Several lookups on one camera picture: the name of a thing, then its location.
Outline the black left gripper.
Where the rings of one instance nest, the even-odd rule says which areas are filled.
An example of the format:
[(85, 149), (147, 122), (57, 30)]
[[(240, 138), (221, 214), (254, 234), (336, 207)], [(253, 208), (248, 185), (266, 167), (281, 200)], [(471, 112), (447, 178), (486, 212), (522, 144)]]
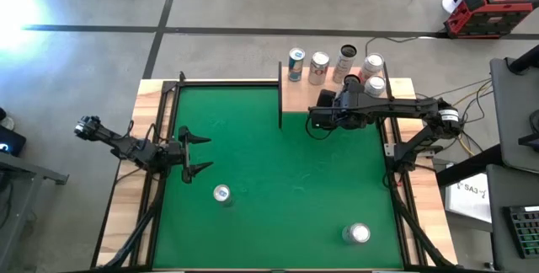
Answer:
[[(211, 141), (210, 138), (205, 138), (205, 137), (196, 136), (196, 135), (192, 134), (187, 126), (181, 126), (179, 128), (178, 138), (172, 138), (168, 142), (164, 143), (161, 146), (161, 149), (162, 149), (161, 161), (162, 161), (163, 167), (164, 168), (172, 168), (173, 166), (181, 165), (182, 168), (183, 168), (183, 170), (182, 170), (182, 181), (184, 183), (186, 183), (186, 184), (191, 184), (193, 178), (199, 172), (201, 172), (203, 169), (210, 167), (213, 164), (213, 162), (199, 163), (199, 164), (190, 165), (189, 164), (189, 158), (190, 158), (189, 144), (190, 143), (198, 144), (198, 143), (205, 143), (205, 142), (210, 142), (210, 141)], [(163, 162), (164, 148), (170, 142), (180, 142), (181, 143), (182, 151), (183, 151), (183, 162), (181, 164), (166, 165)]]

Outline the pink white Spindrift can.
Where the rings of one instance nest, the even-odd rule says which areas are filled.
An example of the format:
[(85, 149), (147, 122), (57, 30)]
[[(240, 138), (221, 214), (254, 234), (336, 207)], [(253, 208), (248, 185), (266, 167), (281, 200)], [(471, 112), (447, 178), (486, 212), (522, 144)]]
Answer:
[(380, 97), (386, 91), (386, 80), (379, 76), (369, 77), (365, 82), (365, 93), (371, 97)]
[(368, 54), (363, 61), (363, 65), (360, 68), (359, 78), (360, 82), (364, 84), (369, 78), (377, 76), (383, 71), (384, 58), (379, 53)]

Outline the blue silver Red Bull can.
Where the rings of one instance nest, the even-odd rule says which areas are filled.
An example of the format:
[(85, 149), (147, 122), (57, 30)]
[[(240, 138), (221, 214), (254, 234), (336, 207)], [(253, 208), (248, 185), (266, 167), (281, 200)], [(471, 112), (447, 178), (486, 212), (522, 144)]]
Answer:
[(224, 184), (215, 187), (213, 190), (213, 197), (216, 202), (223, 207), (232, 206), (234, 202), (231, 189)]
[(305, 51), (301, 48), (296, 47), (290, 50), (288, 60), (288, 78), (290, 81), (297, 82), (301, 80), (305, 55)]

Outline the silver Diet Coke can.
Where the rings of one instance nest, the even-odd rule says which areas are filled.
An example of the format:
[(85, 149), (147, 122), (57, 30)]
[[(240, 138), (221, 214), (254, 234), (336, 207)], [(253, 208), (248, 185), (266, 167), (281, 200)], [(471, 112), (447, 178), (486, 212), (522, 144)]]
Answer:
[(364, 244), (369, 241), (371, 231), (367, 225), (361, 222), (356, 222), (344, 227), (342, 238), (349, 244)]
[(312, 55), (308, 74), (310, 84), (321, 85), (325, 82), (329, 61), (329, 55), (325, 52), (317, 51)]

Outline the green table mat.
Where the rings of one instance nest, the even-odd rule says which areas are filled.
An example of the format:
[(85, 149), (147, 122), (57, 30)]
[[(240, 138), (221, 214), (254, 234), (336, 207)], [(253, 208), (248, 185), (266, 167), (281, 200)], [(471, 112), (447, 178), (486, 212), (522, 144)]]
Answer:
[[(275, 88), (185, 88), (177, 122), (210, 142), (189, 150), (213, 164), (191, 184), (166, 182), (157, 269), (399, 269), (403, 262), (375, 126), (330, 135), (280, 113)], [(233, 205), (213, 197), (227, 185)], [(344, 227), (371, 237), (349, 244)]]

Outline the white paper sign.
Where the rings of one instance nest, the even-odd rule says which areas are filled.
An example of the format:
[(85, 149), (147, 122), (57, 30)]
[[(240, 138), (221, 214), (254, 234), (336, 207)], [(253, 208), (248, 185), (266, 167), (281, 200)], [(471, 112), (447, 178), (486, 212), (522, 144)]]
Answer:
[(445, 187), (445, 209), (482, 222), (492, 222), (488, 176), (476, 174)]

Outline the gray desk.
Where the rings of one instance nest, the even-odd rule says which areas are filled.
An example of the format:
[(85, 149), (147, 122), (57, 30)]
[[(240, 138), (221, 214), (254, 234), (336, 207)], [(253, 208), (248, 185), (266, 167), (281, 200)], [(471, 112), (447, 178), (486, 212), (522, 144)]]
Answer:
[(492, 59), (489, 66), (502, 160), (513, 169), (539, 174), (539, 153), (518, 142), (532, 133), (529, 116), (539, 110), (539, 69), (516, 75), (499, 58)]
[(504, 206), (539, 206), (539, 174), (490, 164), (487, 167), (492, 217), (494, 268), (509, 273), (539, 273), (539, 259), (522, 259), (503, 214)]

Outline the gray metal bench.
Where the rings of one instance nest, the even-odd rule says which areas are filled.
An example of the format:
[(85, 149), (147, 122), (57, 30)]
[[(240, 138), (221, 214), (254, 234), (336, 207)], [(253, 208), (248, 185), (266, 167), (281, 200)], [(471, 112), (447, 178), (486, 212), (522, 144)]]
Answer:
[(65, 185), (68, 174), (0, 152), (0, 273), (5, 273), (33, 210), (42, 183)]

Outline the red black tool box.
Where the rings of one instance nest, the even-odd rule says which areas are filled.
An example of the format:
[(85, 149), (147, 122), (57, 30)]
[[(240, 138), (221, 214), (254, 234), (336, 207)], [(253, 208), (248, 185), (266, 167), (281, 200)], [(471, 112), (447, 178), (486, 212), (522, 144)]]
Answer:
[(444, 26), (451, 39), (498, 39), (537, 8), (539, 0), (462, 0)]

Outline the dark device with blue light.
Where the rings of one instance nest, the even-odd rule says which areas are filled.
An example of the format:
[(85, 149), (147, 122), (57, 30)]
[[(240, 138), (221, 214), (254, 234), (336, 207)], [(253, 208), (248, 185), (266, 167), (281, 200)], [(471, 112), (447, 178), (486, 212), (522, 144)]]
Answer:
[(26, 138), (15, 131), (0, 126), (0, 152), (18, 157), (22, 152)]

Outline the black keyboard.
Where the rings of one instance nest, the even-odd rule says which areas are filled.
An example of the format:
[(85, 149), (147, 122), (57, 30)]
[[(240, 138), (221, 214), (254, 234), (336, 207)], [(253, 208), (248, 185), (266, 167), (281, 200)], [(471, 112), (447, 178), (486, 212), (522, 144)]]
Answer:
[(504, 206), (515, 249), (522, 259), (539, 259), (539, 206)]

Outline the wooden shelf with black frame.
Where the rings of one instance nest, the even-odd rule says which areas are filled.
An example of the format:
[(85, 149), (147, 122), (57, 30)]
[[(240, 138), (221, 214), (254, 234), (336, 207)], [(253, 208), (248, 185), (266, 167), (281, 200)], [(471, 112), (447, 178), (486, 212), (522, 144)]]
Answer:
[[(283, 112), (307, 112), (307, 108), (317, 103), (318, 95), (322, 89), (339, 92), (342, 88), (340, 83), (332, 80), (334, 67), (329, 67), (326, 79), (322, 85), (313, 85), (308, 82), (309, 67), (302, 69), (300, 81), (292, 82), (288, 78), (289, 67), (287, 63), (280, 64), (280, 95)], [(414, 96), (414, 86), (410, 78), (389, 78), (392, 95), (395, 98)]]

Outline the black metal table frame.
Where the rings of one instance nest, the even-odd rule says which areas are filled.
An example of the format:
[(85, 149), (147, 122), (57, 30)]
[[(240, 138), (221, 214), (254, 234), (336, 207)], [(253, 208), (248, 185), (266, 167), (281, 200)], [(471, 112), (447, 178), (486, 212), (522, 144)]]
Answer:
[[(184, 87), (189, 84), (194, 87), (196, 84), (202, 86), (216, 86), (223, 83), (226, 87), (233, 84), (260, 83), (268, 84), (271, 88), (278, 88), (278, 108), (281, 105), (281, 91), (279, 75), (277, 79), (185, 79)], [(147, 127), (157, 122), (158, 134), (161, 136), (167, 132), (167, 137), (172, 135), (172, 126), (169, 126), (172, 119), (174, 101), (179, 102), (179, 94), (182, 79), (143, 79), (140, 81), (136, 96), (135, 107), (132, 115), (134, 120), (134, 130), (132, 134), (136, 137), (144, 137)], [(403, 99), (423, 98), (408, 96)], [(385, 120), (382, 134), (385, 135), (384, 142), (396, 142), (397, 137), (404, 141), (411, 139), (420, 130), (419, 121), (412, 119), (397, 119), (397, 121)], [(400, 181), (399, 194), (409, 205), (414, 198), (414, 216), (418, 219), (419, 225), (424, 229), (433, 245), (449, 261), (456, 264), (456, 252), (451, 239), (451, 233), (447, 222), (447, 216), (443, 206), (443, 198), (438, 191), (432, 161), (428, 158), (418, 157), (416, 169), (407, 176), (403, 176)], [(133, 163), (123, 161), (119, 163), (119, 168), (115, 173), (117, 179), (130, 173), (135, 169)], [(108, 263), (125, 243), (136, 223), (143, 216), (146, 209), (153, 201), (159, 184), (157, 180), (152, 180), (151, 176), (145, 176), (142, 170), (137, 174), (132, 174), (113, 185), (109, 204), (104, 217), (104, 223), (100, 231), (99, 240), (90, 265), (91, 269)], [(422, 248), (423, 255), (419, 257), (419, 240), (413, 239), (409, 225), (402, 221), (403, 231), (406, 238), (407, 251), (410, 263), (414, 265), (427, 264), (434, 265), (433, 260)], [(143, 267), (149, 269), (150, 264), (150, 242), (157, 237), (157, 224), (149, 222), (148, 227), (143, 231), (142, 237), (137, 241), (133, 252), (128, 257), (123, 267)]]

